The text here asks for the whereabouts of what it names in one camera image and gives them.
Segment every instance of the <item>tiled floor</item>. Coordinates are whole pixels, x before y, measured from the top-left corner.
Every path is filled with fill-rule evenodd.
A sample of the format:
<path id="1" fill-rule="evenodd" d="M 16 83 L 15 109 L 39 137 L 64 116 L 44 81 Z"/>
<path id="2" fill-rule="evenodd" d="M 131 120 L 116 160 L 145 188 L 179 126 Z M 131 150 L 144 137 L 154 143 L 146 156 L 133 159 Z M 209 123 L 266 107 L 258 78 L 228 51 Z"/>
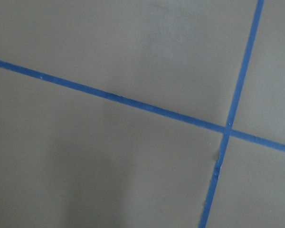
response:
<path id="1" fill-rule="evenodd" d="M 285 227 L 285 0 L 262 5 L 0 0 L 0 227 Z"/>

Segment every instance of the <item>blue tape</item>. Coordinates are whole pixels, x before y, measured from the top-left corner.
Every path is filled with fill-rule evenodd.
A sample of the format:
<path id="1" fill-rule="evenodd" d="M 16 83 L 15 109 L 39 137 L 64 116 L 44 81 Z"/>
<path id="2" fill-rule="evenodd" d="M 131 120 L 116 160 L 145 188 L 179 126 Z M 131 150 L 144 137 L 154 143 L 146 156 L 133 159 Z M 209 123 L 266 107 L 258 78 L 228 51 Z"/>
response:
<path id="1" fill-rule="evenodd" d="M 209 129 L 209 130 L 213 130 L 213 131 L 216 131 L 219 133 L 223 133 L 224 129 L 225 129 L 223 126 L 219 126 L 219 125 L 214 124 L 214 123 L 203 121 L 203 120 L 200 120 L 200 119 L 197 119 L 194 117 L 190 117 L 187 115 L 183 115 L 180 113 L 172 112 L 172 111 L 169 111 L 169 110 L 166 110 L 163 108 L 159 108 L 159 107 L 156 107 L 156 106 L 153 106 L 150 104 L 135 101 L 135 100 L 123 97 L 123 96 L 111 94 L 111 93 L 108 93 L 108 92 L 105 92 L 105 91 L 102 91 L 99 89 L 95 89 L 95 88 L 92 88 L 92 87 L 89 87 L 86 85 L 82 85 L 82 84 L 79 84 L 76 82 L 71 82 L 71 81 L 68 81 L 68 80 L 65 80 L 65 79 L 62 79 L 59 77 L 47 75 L 47 74 L 44 74 L 44 73 L 41 73 L 41 72 L 38 72 L 35 70 L 31 70 L 28 68 L 17 66 L 17 65 L 7 63 L 7 62 L 1 61 L 1 60 L 0 60 L 0 68 L 4 68 L 7 70 L 17 72 L 17 73 L 28 75 L 30 77 L 38 78 L 38 79 L 48 81 L 51 83 L 55 83 L 55 84 L 58 84 L 61 86 L 65 86 L 65 87 L 68 87 L 71 89 L 79 90 L 79 91 L 84 92 L 84 93 L 92 94 L 92 95 L 102 97 L 102 98 L 105 98 L 105 99 L 108 99 L 111 101 L 116 101 L 116 102 L 119 102 L 119 103 L 122 103 L 125 105 L 129 105 L 129 106 L 132 106 L 135 108 L 143 109 L 143 110 L 151 112 L 151 113 L 163 115 L 163 116 L 169 117 L 171 119 L 180 120 L 180 121 L 183 121 L 183 122 L 186 122 L 189 124 L 193 124 L 195 126 L 203 127 L 203 128 Z"/>
<path id="2" fill-rule="evenodd" d="M 268 139 L 264 139 L 264 138 L 257 137 L 257 136 L 251 135 L 251 134 L 239 132 L 236 130 L 231 131 L 231 136 L 285 152 L 285 145 L 284 144 L 281 144 L 278 142 L 276 143 L 276 142 L 268 140 Z"/>
<path id="3" fill-rule="evenodd" d="M 228 114 L 228 118 L 227 118 L 225 131 L 223 133 L 222 141 L 221 141 L 221 144 L 219 147 L 219 157 L 218 157 L 218 160 L 214 166 L 214 170 L 213 170 L 213 174 L 212 174 L 212 178 L 211 178 L 211 183 L 210 183 L 208 193 L 206 196 L 206 202 L 205 202 L 204 210 L 203 210 L 203 213 L 201 215 L 201 220 L 199 223 L 199 228 L 205 228 L 207 221 L 208 221 L 208 217 L 209 217 L 211 205 L 213 202 L 215 190 L 216 190 L 218 180 L 219 180 L 220 169 L 221 169 L 221 166 L 222 166 L 223 161 L 224 161 L 227 145 L 228 145 L 230 134 L 231 134 L 232 125 L 233 125 L 235 115 L 237 112 L 239 99 L 240 99 L 241 92 L 243 89 L 244 80 L 245 80 L 246 72 L 248 69 L 248 65 L 249 65 L 249 61 L 250 61 L 250 57 L 251 57 L 251 53 L 252 53 L 253 44 L 254 44 L 254 41 L 256 38 L 257 27 L 258 27 L 258 24 L 259 24 L 259 21 L 261 18 L 263 5 L 264 5 L 264 0 L 258 0 L 258 2 L 256 4 L 256 11 L 255 11 L 254 18 L 252 21 L 250 33 L 249 33 L 248 42 L 246 45 L 246 50 L 245 50 L 244 57 L 243 57 L 242 66 L 241 66 L 241 69 L 240 69 L 240 72 L 238 75 L 237 85 L 236 85 L 236 88 L 235 88 L 235 91 L 233 94 L 233 98 L 232 98 L 232 102 L 231 102 L 231 106 L 230 106 L 230 110 L 229 110 L 229 114 Z"/>

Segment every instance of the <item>blue grout line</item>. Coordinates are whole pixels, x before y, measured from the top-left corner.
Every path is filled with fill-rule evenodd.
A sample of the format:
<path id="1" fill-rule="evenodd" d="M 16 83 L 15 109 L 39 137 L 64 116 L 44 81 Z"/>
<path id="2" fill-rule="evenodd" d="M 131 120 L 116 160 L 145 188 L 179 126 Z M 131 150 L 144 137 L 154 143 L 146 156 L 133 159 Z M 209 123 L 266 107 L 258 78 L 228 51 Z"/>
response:
<path id="1" fill-rule="evenodd" d="M 236 130 L 231 131 L 231 136 L 285 152 L 285 145 L 284 144 L 281 144 L 278 142 L 276 143 L 276 142 L 268 140 L 268 139 L 264 139 L 261 137 L 257 137 L 257 136 L 247 134 L 247 133 L 243 133 L 243 132 L 236 131 Z"/>
<path id="2" fill-rule="evenodd" d="M 38 79 L 48 81 L 51 83 L 55 83 L 61 86 L 65 86 L 71 89 L 79 90 L 84 93 L 96 95 L 98 97 L 102 97 L 102 98 L 105 98 L 111 101 L 116 101 L 116 102 L 129 105 L 135 108 L 143 109 L 145 111 L 163 115 L 163 116 L 175 119 L 175 120 L 180 120 L 180 121 L 190 123 L 190 124 L 193 124 L 199 127 L 203 127 L 209 130 L 213 130 L 219 133 L 223 133 L 225 129 L 223 126 L 220 126 L 214 123 L 210 123 L 210 122 L 200 120 L 194 117 L 190 117 L 187 115 L 183 115 L 180 113 L 172 112 L 172 111 L 169 111 L 163 108 L 156 107 L 154 105 L 146 104 L 140 101 L 135 101 L 135 100 L 123 97 L 123 96 L 118 96 L 118 95 L 108 93 L 108 92 L 105 92 L 99 89 L 95 89 L 95 88 L 92 88 L 86 85 L 82 85 L 76 82 L 71 82 L 71 81 L 68 81 L 68 80 L 65 80 L 59 77 L 51 76 L 51 75 L 44 74 L 44 73 L 41 73 L 35 70 L 31 70 L 31 69 L 17 66 L 11 63 L 7 63 L 1 60 L 0 60 L 0 68 L 4 68 L 7 70 L 17 72 L 17 73 L 28 75 L 30 77 L 38 78 Z"/>
<path id="3" fill-rule="evenodd" d="M 235 115 L 237 112 L 239 99 L 241 96 L 242 88 L 243 88 L 244 81 L 245 81 L 246 72 L 248 69 L 248 65 L 249 65 L 249 61 L 250 61 L 250 57 L 251 57 L 251 53 L 252 53 L 253 44 L 254 44 L 254 41 L 256 38 L 257 27 L 258 27 L 258 24 L 259 24 L 259 21 L 261 18 L 263 5 L 264 5 L 264 0 L 258 0 L 258 2 L 256 4 L 256 11 L 255 11 L 254 18 L 252 21 L 250 33 L 249 33 L 248 42 L 246 45 L 246 50 L 245 50 L 244 57 L 243 57 L 242 66 L 241 66 L 241 69 L 240 69 L 240 72 L 238 75 L 237 85 L 236 85 L 236 88 L 235 88 L 235 91 L 233 94 L 233 98 L 232 98 L 232 102 L 231 102 L 231 106 L 230 106 L 230 110 L 229 110 L 229 114 L 228 114 L 228 118 L 227 118 L 227 122 L 226 122 L 225 131 L 223 133 L 222 141 L 221 141 L 220 147 L 219 147 L 219 157 L 218 157 L 218 160 L 214 166 L 213 174 L 211 177 L 211 183 L 210 183 L 208 193 L 206 196 L 206 202 L 205 202 L 204 210 L 203 210 L 203 213 L 201 215 L 201 219 L 200 219 L 200 223 L 199 223 L 199 228 L 205 228 L 207 221 L 208 221 L 208 217 L 209 217 L 211 205 L 213 202 L 215 190 L 216 190 L 218 180 L 219 180 L 219 174 L 220 174 L 221 166 L 222 166 L 223 161 L 224 161 L 227 145 L 228 145 L 230 134 L 231 134 L 231 129 L 232 129 L 233 122 L 235 119 Z"/>

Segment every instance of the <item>blue line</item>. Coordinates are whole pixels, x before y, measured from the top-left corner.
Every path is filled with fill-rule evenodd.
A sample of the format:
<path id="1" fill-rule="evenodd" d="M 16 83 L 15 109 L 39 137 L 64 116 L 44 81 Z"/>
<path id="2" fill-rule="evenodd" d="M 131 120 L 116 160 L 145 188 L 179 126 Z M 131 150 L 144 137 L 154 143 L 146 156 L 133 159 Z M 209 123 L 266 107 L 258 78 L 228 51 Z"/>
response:
<path id="1" fill-rule="evenodd" d="M 263 5 L 264 5 L 264 0 L 258 0 L 256 4 L 256 11 L 255 11 L 254 18 L 252 21 L 250 33 L 249 33 L 248 42 L 246 45 L 246 50 L 245 50 L 244 57 L 243 57 L 242 66 L 241 66 L 241 69 L 238 75 L 237 85 L 236 85 L 236 88 L 233 94 L 233 98 L 232 98 L 232 102 L 231 102 L 231 106 L 230 106 L 230 110 L 229 110 L 229 114 L 228 114 L 228 118 L 226 122 L 225 131 L 224 131 L 222 141 L 219 147 L 219 157 L 214 166 L 211 183 L 210 183 L 208 193 L 206 196 L 204 210 L 203 210 L 201 220 L 199 223 L 199 228 L 205 228 L 207 221 L 208 221 L 215 190 L 216 190 L 218 180 L 219 180 L 220 169 L 224 161 L 227 145 L 228 145 L 230 134 L 231 134 L 232 125 L 234 122 L 234 118 L 235 118 L 237 108 L 238 108 L 239 99 L 240 99 L 242 88 L 244 85 L 244 80 L 245 80 L 246 72 L 248 69 L 248 64 L 249 64 L 251 53 L 252 53 L 252 47 L 253 47 L 253 44 L 256 38 L 257 27 L 258 27 L 258 24 L 261 18 Z"/>
<path id="2" fill-rule="evenodd" d="M 243 139 L 252 143 L 257 143 L 260 144 L 262 146 L 266 146 L 269 148 L 273 148 L 279 151 L 284 151 L 285 152 L 285 145 L 281 144 L 281 143 L 276 143 L 274 141 L 268 140 L 268 139 L 264 139 L 261 137 L 257 137 L 251 134 L 247 134 L 247 133 L 243 133 L 243 132 L 239 132 L 236 130 L 232 130 L 231 131 L 231 136 L 237 137 L 239 139 Z"/>
<path id="3" fill-rule="evenodd" d="M 116 101 L 116 102 L 119 102 L 119 103 L 122 103 L 125 105 L 129 105 L 129 106 L 132 106 L 135 108 L 143 109 L 143 110 L 151 112 L 151 113 L 163 115 L 163 116 L 169 117 L 171 119 L 180 120 L 180 121 L 183 121 L 183 122 L 186 122 L 189 124 L 193 124 L 193 125 L 196 125 L 199 127 L 207 128 L 207 129 L 210 129 L 210 130 L 213 130 L 216 132 L 223 133 L 224 129 L 225 129 L 223 126 L 219 126 L 219 125 L 214 124 L 214 123 L 203 121 L 203 120 L 200 120 L 200 119 L 197 119 L 194 117 L 190 117 L 187 115 L 182 115 L 180 113 L 172 112 L 172 111 L 169 111 L 169 110 L 166 110 L 163 108 L 159 108 L 159 107 L 156 107 L 156 106 L 153 106 L 150 104 L 135 101 L 135 100 L 123 97 L 123 96 L 111 94 L 111 93 L 108 93 L 108 92 L 105 92 L 105 91 L 102 91 L 99 89 L 95 89 L 95 88 L 92 88 L 92 87 L 89 87 L 86 85 L 82 85 L 82 84 L 79 84 L 76 82 L 71 82 L 71 81 L 68 81 L 68 80 L 65 80 L 65 79 L 62 79 L 59 77 L 47 75 L 47 74 L 44 74 L 44 73 L 41 73 L 41 72 L 38 72 L 35 70 L 31 70 L 31 69 L 24 68 L 21 66 L 17 66 L 17 65 L 11 64 L 11 63 L 3 62 L 1 60 L 0 60 L 0 68 L 4 68 L 7 70 L 17 72 L 17 73 L 28 75 L 30 77 L 38 78 L 38 79 L 48 81 L 51 83 L 55 83 L 55 84 L 58 84 L 61 86 L 65 86 L 65 87 L 68 87 L 71 89 L 79 90 L 79 91 L 84 92 L 84 93 L 92 94 L 92 95 L 102 97 L 102 98 L 105 98 L 105 99 L 108 99 L 111 101 Z"/>

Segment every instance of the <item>gray floor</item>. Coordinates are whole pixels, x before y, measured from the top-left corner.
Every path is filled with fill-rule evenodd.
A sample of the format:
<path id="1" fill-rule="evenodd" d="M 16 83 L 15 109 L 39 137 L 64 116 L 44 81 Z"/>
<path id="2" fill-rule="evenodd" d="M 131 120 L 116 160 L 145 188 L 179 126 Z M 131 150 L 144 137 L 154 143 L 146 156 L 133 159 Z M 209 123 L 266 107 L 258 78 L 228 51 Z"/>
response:
<path id="1" fill-rule="evenodd" d="M 0 0 L 0 60 L 225 126 L 256 3 Z M 233 128 L 285 144 L 285 0 Z M 221 139 L 0 68 L 0 227 L 198 227 Z M 231 137 L 207 227 L 285 227 L 285 152 Z"/>

